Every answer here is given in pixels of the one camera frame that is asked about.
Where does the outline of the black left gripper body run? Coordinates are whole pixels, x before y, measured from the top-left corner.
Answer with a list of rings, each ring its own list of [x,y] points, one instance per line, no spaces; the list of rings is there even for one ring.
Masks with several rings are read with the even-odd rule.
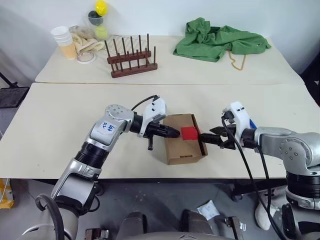
[[[149,151],[153,150],[153,137],[154,137],[154,135],[164,138],[165,137],[165,126],[163,124],[154,123],[154,122],[150,122],[147,125],[146,130],[143,134],[143,137],[148,139],[147,149]]]

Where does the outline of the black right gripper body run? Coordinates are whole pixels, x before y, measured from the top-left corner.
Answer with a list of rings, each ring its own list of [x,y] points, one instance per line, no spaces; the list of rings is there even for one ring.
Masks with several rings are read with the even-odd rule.
[[[236,144],[234,141],[234,136],[236,133],[236,125],[235,124],[229,124],[227,126],[229,132],[226,131],[225,128],[222,128],[221,136],[227,138],[227,140],[223,140],[222,144],[219,146],[221,149],[230,149],[235,150]]]

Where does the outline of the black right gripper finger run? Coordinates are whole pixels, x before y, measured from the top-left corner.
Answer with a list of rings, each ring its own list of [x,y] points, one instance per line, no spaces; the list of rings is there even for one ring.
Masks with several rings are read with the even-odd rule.
[[[199,140],[203,143],[208,143],[212,145],[223,145],[224,141],[221,139],[220,135],[211,133],[202,133],[199,135]]]
[[[209,131],[215,135],[226,135],[227,134],[227,131],[225,130],[225,128],[223,126],[217,126],[217,127],[211,128]]]

